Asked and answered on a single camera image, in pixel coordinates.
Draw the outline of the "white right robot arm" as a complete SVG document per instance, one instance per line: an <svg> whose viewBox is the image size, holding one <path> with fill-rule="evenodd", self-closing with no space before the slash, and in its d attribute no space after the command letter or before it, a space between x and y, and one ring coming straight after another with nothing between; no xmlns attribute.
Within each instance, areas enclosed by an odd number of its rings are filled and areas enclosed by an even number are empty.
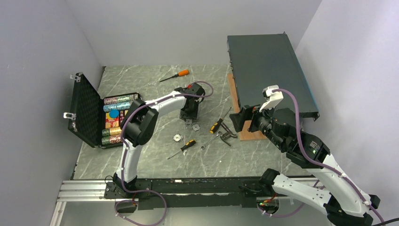
<svg viewBox="0 0 399 226"><path fill-rule="evenodd" d="M261 132L292 163L307 170L324 186L324 189L307 186L279 171L267 169L259 180L261 193L295 198L325 214L336 226L372 225L370 212L377 210L379 197L361 191L337 164L327 145L317 136L301 130L295 111L245 106L231 114L230 119L237 132L250 121L250 132Z"/></svg>

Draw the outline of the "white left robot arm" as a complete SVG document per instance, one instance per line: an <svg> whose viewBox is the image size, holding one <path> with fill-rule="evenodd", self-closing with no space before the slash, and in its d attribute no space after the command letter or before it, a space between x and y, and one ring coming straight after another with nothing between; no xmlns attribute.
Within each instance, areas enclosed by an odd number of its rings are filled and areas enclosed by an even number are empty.
<svg viewBox="0 0 399 226"><path fill-rule="evenodd" d="M136 190L137 166L143 147L150 141L159 118L176 110L191 113L198 104L213 95L213 87L204 81L178 87L154 100L135 100L121 125L123 151L120 166L113 175L117 192L124 198Z"/></svg>

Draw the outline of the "blue poker chip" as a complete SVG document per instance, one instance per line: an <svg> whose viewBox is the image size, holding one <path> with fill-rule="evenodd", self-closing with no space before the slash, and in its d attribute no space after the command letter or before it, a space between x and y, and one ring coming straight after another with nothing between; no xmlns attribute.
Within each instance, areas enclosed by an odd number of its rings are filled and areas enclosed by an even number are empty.
<svg viewBox="0 0 399 226"><path fill-rule="evenodd" d="M117 119L120 115L120 111L117 109L112 109L108 112L110 119Z"/></svg>

